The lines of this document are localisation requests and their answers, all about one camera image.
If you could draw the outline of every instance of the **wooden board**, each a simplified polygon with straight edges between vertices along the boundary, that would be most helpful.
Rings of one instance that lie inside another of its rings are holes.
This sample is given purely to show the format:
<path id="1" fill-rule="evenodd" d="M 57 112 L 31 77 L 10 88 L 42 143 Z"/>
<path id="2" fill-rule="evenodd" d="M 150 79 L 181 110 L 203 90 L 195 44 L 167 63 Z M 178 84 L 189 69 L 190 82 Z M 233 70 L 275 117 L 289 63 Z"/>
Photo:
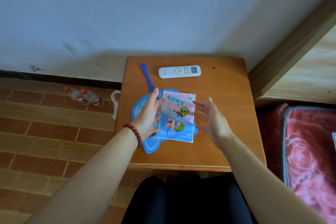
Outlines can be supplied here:
<path id="1" fill-rule="evenodd" d="M 336 104 L 336 26 L 264 97 Z"/>
<path id="2" fill-rule="evenodd" d="M 131 121 L 134 104 L 149 93 L 140 68 L 141 63 L 146 63 L 149 76 L 154 86 L 159 89 L 175 89 L 196 94 L 199 101 L 206 101 L 211 96 L 237 137 L 266 164 L 245 62 L 239 58 L 128 57 L 115 122 L 116 132 Z M 199 65 L 201 75 L 188 78 L 159 78 L 160 67 L 181 65 Z M 197 117 L 195 122 L 204 124 Z M 146 154 L 139 148 L 133 154 L 129 167 L 230 171 L 229 163 L 222 152 L 211 142 L 208 135 L 201 131 L 195 135 L 193 143 L 168 140 L 162 142 L 152 154 Z"/>
<path id="3" fill-rule="evenodd" d="M 325 0 L 250 72 L 253 99 L 271 89 L 335 24 L 336 0 Z"/>

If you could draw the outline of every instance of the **wooden frame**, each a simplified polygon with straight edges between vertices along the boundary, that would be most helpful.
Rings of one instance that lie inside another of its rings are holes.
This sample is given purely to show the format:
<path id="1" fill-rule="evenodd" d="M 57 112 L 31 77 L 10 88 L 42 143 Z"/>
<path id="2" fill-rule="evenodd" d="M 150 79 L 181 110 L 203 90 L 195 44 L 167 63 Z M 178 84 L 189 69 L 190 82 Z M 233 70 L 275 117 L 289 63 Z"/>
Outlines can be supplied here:
<path id="1" fill-rule="evenodd" d="M 262 97 L 336 25 L 336 0 L 324 0 L 250 73 L 253 99 Z"/>

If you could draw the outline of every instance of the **white remote control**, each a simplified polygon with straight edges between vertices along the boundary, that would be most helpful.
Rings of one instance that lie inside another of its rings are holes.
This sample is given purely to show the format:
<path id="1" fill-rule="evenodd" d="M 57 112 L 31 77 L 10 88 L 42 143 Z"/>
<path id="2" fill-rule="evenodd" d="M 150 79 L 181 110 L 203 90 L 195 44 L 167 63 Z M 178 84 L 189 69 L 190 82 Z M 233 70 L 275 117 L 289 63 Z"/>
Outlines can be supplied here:
<path id="1" fill-rule="evenodd" d="M 159 77 L 178 78 L 178 77 L 192 77 L 201 74 L 200 66 L 183 66 L 183 67 L 161 67 L 159 69 Z"/>

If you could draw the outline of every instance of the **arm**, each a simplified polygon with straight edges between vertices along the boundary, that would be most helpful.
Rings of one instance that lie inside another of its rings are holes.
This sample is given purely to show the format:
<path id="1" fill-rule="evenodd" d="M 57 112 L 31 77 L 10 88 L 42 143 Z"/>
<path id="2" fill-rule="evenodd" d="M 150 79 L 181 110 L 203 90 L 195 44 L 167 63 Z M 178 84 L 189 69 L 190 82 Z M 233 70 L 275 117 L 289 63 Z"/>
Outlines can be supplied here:
<path id="1" fill-rule="evenodd" d="M 197 109 L 207 114 L 196 114 L 208 124 L 198 128 L 209 134 L 227 158 L 259 224 L 325 223 L 233 134 L 211 98 L 207 103 L 194 103 Z"/>
<path id="2" fill-rule="evenodd" d="M 132 122 L 143 139 L 160 130 L 153 124 L 158 106 L 156 88 Z M 124 175 L 138 141 L 132 130 L 123 128 L 86 165 L 61 187 L 26 224 L 99 223 Z"/>

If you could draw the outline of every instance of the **tabletop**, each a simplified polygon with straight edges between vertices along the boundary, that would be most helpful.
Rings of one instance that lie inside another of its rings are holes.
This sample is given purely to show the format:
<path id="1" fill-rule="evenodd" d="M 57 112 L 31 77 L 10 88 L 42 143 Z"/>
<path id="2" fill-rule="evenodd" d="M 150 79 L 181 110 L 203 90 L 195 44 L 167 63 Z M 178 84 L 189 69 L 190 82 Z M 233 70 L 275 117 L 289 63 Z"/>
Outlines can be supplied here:
<path id="1" fill-rule="evenodd" d="M 198 101 L 206 101 L 209 96 L 212 97 L 234 134 L 262 163 L 266 164 L 246 65 L 241 58 L 128 57 L 115 121 L 116 132 L 131 121 L 134 104 L 149 94 L 145 76 L 140 68 L 141 63 L 146 63 L 149 76 L 154 86 L 159 89 L 175 89 L 183 93 L 196 94 Z M 200 76 L 161 79 L 158 74 L 160 67 L 192 65 L 200 66 Z M 203 123 L 197 117 L 195 122 Z M 193 143 L 167 140 L 161 142 L 160 147 L 152 154 L 145 153 L 142 147 L 138 148 L 132 156 L 129 167 L 231 171 L 225 156 L 202 131 L 194 136 Z"/>

